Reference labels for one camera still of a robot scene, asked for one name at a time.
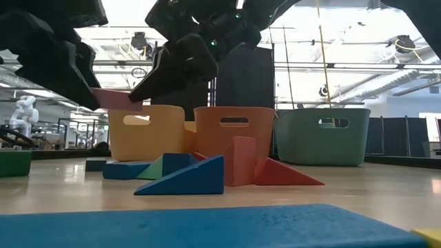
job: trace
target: yellow block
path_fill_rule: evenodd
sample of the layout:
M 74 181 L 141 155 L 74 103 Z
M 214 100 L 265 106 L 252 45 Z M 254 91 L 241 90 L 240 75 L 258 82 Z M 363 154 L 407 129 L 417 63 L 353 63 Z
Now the yellow block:
M 427 240 L 431 248 L 441 248 L 441 229 L 414 229 L 412 232 Z

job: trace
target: pink block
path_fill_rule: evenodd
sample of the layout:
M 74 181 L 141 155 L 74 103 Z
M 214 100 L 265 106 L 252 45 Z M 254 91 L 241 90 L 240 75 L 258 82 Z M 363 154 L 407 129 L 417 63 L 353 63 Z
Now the pink block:
M 117 92 L 115 90 L 105 90 L 99 88 L 92 88 L 96 99 L 103 109 L 107 110 L 127 110 L 127 111 L 142 111 L 143 102 L 133 103 L 129 99 L 129 93 Z

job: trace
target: green triangular block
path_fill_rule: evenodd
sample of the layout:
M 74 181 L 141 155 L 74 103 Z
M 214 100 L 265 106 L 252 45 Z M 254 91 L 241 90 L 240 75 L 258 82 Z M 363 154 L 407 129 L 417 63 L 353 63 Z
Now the green triangular block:
M 147 169 L 141 172 L 136 179 L 156 180 L 163 176 L 163 158 L 159 157 Z

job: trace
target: plastic bin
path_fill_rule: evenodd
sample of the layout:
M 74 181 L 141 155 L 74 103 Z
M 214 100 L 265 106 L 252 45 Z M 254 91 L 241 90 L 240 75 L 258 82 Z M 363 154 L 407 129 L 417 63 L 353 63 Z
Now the plastic bin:
M 365 159 L 370 113 L 367 109 L 285 112 L 274 125 L 279 158 L 297 165 L 359 166 Z
M 184 110 L 168 105 L 143 106 L 142 112 L 109 111 L 112 158 L 155 161 L 164 153 L 196 151 L 196 137 L 185 126 Z M 148 116 L 150 120 L 137 116 Z
M 194 109 L 198 151 L 222 154 L 234 137 L 256 139 L 258 156 L 268 157 L 276 113 L 266 107 L 198 107 Z

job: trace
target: rope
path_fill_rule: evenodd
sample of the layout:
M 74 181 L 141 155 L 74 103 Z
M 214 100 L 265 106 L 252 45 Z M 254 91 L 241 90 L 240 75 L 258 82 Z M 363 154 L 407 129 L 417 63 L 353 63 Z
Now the rope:
M 325 56 L 325 43 L 323 41 L 323 31 L 322 31 L 322 22 L 320 20 L 320 0 L 316 0 L 316 7 L 317 7 L 317 15 L 318 15 L 318 29 L 320 31 L 320 44 L 322 47 L 322 57 L 323 57 L 323 69 L 325 70 L 325 85 L 326 85 L 326 91 L 327 91 L 327 102 L 329 104 L 329 108 L 332 108 L 331 104 L 331 93 L 329 92 L 329 81 L 328 81 L 328 70 L 326 68 L 326 56 Z

